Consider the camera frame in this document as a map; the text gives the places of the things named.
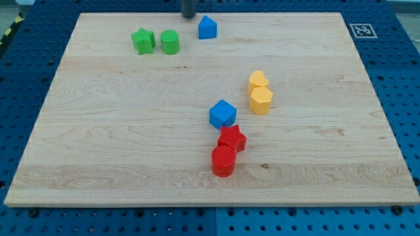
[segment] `blue perforated panel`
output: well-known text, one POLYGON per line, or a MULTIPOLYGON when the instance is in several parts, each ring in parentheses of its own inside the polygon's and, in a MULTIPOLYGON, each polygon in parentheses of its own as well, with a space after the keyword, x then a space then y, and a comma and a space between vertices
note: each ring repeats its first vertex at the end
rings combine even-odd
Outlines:
MULTIPOLYGON (((382 0, 199 0, 201 12, 341 12, 420 184, 420 55, 382 0)), ((177 12, 172 0, 38 0, 0 61, 0 202, 80 12, 177 12)), ((420 207, 9 209, 0 235, 420 235, 420 207)))

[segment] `green cylinder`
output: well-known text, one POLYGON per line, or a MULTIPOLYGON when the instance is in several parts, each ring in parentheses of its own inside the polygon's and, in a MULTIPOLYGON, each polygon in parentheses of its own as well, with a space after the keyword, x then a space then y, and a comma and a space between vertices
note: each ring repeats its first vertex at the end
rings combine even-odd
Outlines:
POLYGON ((179 52, 179 37, 175 30, 165 30, 160 35, 162 50, 165 54, 172 55, 179 52))

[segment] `wood grain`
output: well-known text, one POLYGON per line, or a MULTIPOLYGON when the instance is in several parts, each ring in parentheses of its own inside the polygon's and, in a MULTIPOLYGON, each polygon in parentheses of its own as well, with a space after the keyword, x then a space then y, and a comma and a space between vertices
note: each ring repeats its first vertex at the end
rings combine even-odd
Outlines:
POLYGON ((81 14, 24 151, 10 207, 415 205, 419 194, 339 13, 81 14), (179 32, 139 56, 130 33, 179 32), (265 72, 268 115, 248 110, 265 72), (214 176, 209 108, 237 107, 248 137, 214 176))

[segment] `blue cube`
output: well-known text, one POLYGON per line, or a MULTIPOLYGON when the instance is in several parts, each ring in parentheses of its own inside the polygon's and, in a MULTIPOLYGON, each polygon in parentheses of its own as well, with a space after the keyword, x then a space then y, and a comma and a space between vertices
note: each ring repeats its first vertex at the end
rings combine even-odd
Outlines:
POLYGON ((208 16, 203 16, 198 24, 198 39, 211 39, 217 37, 217 23, 208 16))
POLYGON ((220 100, 210 109, 210 124, 217 129, 231 127, 236 121, 236 108, 225 100, 220 100))

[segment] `toy block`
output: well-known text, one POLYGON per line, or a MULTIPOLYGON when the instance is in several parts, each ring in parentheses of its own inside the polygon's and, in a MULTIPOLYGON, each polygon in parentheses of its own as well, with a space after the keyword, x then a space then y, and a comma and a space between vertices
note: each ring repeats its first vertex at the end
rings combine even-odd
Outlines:
POLYGON ((165 54, 173 55, 179 52, 179 36, 175 30, 165 30, 160 35, 162 51, 165 54))
POLYGON ((251 95, 252 90, 258 87, 267 87, 268 79, 264 76, 264 72, 257 70, 254 71, 249 77, 248 95, 251 95))
POLYGON ((221 127, 220 138, 217 141, 218 146, 228 146, 236 153, 245 150, 247 137, 239 130, 239 125, 232 127, 221 127))
POLYGON ((210 124, 217 129, 230 127, 236 121, 236 108, 225 100, 220 100, 210 109, 210 124))
POLYGON ((254 88, 249 99, 249 109, 257 115, 264 115, 270 109, 273 92, 267 87, 254 88))
POLYGON ((211 152, 211 170, 216 176, 228 177, 235 170, 236 152, 228 146, 217 146, 211 152))
POLYGON ((217 37, 217 23, 208 16, 203 16, 198 24, 198 39, 217 37))
POLYGON ((139 55, 153 53, 153 48, 156 46, 154 33, 143 28, 132 33, 131 40, 139 55))

